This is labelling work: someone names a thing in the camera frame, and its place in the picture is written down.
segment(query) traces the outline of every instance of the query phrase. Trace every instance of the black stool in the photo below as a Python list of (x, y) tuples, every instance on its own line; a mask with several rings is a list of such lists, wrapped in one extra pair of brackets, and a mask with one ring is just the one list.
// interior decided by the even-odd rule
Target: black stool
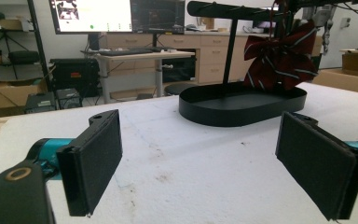
[(177, 83), (167, 86), (164, 89), (164, 95), (171, 96), (171, 95), (179, 95), (182, 91), (184, 91), (187, 88), (190, 87), (196, 87), (195, 84), (189, 84), (189, 83)]

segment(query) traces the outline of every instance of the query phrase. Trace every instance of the white table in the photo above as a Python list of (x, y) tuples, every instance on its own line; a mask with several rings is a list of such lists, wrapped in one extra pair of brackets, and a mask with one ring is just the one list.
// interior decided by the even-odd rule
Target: white table
[[(357, 92), (299, 87), (309, 95), (298, 113), (341, 140), (358, 140)], [(58, 224), (330, 223), (276, 159), (281, 118), (199, 125), (179, 114), (177, 96), (10, 118), (0, 130), (0, 173), (40, 138), (77, 137), (89, 117), (112, 109), (120, 113), (121, 163), (91, 218), (70, 217), (62, 182), (50, 180)], [(358, 197), (351, 219), (340, 223), (358, 224)]]
[[(132, 89), (139, 87), (156, 86), (157, 97), (163, 95), (162, 87), (162, 60), (174, 58), (186, 58), (194, 55), (194, 52), (175, 51), (175, 52), (155, 52), (146, 54), (122, 55), (115, 57), (108, 57), (103, 55), (96, 55), (96, 59), (100, 65), (101, 85), (103, 87), (103, 100), (106, 104), (112, 103), (110, 99), (110, 92), (127, 90), (123, 87), (131, 84)], [(141, 60), (155, 60), (156, 71), (154, 73), (140, 73), (130, 75), (111, 75), (108, 71), (109, 62), (130, 62)]]

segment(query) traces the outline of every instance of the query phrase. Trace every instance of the keyboard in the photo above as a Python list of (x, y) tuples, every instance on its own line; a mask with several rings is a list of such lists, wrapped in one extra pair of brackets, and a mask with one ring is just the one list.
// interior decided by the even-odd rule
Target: keyboard
[(132, 47), (130, 49), (147, 49), (153, 52), (161, 52), (162, 50), (168, 51), (169, 49), (174, 49), (174, 48), (158, 46), (158, 47)]
[(150, 49), (123, 49), (123, 50), (108, 50), (108, 51), (99, 51), (103, 56), (123, 56), (123, 55), (132, 55), (132, 54), (146, 54), (152, 53)]

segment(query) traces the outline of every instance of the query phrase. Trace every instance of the white wall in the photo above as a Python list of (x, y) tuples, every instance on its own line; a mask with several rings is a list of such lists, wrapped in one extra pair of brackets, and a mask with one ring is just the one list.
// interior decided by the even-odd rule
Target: white wall
[[(358, 5), (348, 3), (352, 8), (358, 9)], [(350, 27), (340, 28), (342, 18), (351, 18)], [(341, 49), (358, 48), (358, 15), (352, 11), (337, 8), (333, 18), (334, 25), (331, 29), (330, 45), (327, 55), (322, 57), (321, 68), (341, 67), (342, 52)]]

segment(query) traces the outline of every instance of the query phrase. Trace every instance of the black oval base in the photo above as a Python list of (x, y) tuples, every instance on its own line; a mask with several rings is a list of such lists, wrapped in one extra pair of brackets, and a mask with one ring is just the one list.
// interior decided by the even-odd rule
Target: black oval base
[(191, 87), (179, 95), (179, 113), (215, 127), (238, 127), (304, 108), (307, 92), (299, 88), (272, 92), (245, 88), (243, 82)]

